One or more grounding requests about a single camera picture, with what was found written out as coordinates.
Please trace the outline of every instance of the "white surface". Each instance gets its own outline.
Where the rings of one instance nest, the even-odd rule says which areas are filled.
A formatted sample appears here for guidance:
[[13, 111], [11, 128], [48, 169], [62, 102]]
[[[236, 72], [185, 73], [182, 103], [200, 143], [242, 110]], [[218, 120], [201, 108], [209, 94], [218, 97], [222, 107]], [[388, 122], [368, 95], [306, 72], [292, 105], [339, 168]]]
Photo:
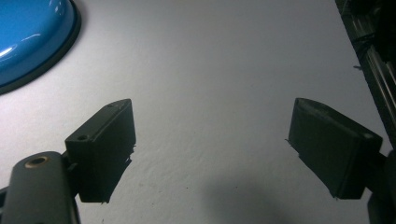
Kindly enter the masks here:
[[336, 201], [285, 141], [296, 97], [390, 143], [333, 0], [78, 0], [78, 42], [48, 73], [0, 96], [0, 186], [12, 166], [131, 98], [133, 163], [82, 223], [368, 223]]

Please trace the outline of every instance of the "white table surface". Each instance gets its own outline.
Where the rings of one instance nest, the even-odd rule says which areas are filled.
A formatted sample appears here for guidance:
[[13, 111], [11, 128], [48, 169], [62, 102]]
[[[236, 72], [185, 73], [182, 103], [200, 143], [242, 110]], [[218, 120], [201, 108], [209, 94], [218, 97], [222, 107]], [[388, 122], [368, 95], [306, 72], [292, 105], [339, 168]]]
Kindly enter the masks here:
[[75, 46], [0, 96], [0, 187], [103, 105], [131, 98], [137, 146], [82, 223], [368, 223], [285, 141], [293, 102], [329, 105], [390, 143], [333, 0], [78, 0]]

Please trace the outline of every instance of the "screw hole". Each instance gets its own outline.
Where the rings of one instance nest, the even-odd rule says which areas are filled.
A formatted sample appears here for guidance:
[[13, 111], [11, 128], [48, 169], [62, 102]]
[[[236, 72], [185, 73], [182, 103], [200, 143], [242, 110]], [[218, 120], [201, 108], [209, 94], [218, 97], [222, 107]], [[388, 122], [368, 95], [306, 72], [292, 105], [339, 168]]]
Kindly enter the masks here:
[[86, 135], [86, 134], [81, 135], [81, 136], [79, 136], [79, 137], [77, 138], [78, 141], [84, 141], [84, 140], [87, 140], [87, 139], [88, 139], [88, 135]]
[[36, 168], [49, 160], [48, 157], [37, 157], [25, 163], [26, 168]]

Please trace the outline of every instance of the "dark gray plastic part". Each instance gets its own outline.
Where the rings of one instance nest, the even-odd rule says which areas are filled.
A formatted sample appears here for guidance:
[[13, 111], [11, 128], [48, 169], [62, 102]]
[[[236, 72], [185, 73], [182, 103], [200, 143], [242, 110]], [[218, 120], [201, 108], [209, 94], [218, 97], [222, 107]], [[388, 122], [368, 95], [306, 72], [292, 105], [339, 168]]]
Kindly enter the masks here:
[[136, 137], [130, 99], [105, 105], [65, 140], [76, 164], [78, 194], [84, 203], [109, 202], [130, 164]]

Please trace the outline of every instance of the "blue plastic container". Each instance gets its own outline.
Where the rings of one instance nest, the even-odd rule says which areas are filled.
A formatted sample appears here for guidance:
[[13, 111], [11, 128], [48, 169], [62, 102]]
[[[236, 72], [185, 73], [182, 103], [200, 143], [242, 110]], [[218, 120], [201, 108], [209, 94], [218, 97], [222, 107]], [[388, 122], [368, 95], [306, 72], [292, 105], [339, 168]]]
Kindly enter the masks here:
[[80, 25], [69, 0], [1, 0], [0, 93], [55, 65], [75, 42]]

